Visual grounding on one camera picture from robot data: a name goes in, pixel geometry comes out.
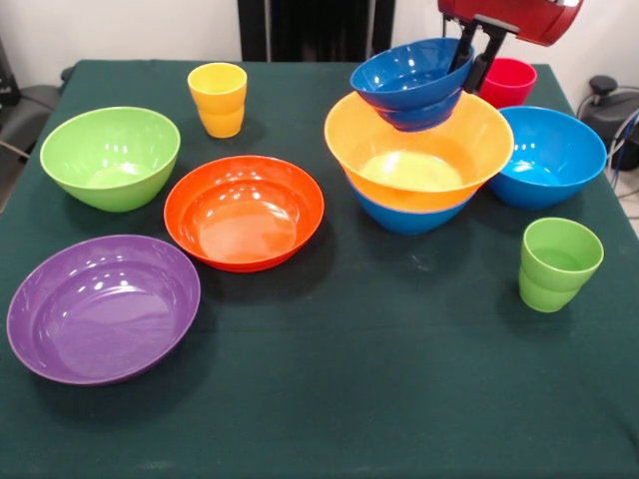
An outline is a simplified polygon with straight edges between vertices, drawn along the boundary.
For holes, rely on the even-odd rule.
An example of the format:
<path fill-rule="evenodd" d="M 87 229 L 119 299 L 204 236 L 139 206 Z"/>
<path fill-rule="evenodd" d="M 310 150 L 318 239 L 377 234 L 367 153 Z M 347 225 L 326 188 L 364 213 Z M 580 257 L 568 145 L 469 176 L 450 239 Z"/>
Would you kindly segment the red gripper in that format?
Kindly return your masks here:
<path fill-rule="evenodd" d="M 462 22 L 458 41 L 448 73 L 463 66 L 469 58 L 475 23 L 469 22 L 476 15 L 509 24 L 518 29 L 516 37 L 530 43 L 551 46 L 570 28 L 583 2 L 546 0 L 439 0 L 438 10 L 448 17 Z M 468 94 L 481 90 L 488 71 L 501 48 L 507 31 L 498 27 L 484 27 L 489 41 L 483 53 L 477 55 L 469 76 L 464 83 Z"/>

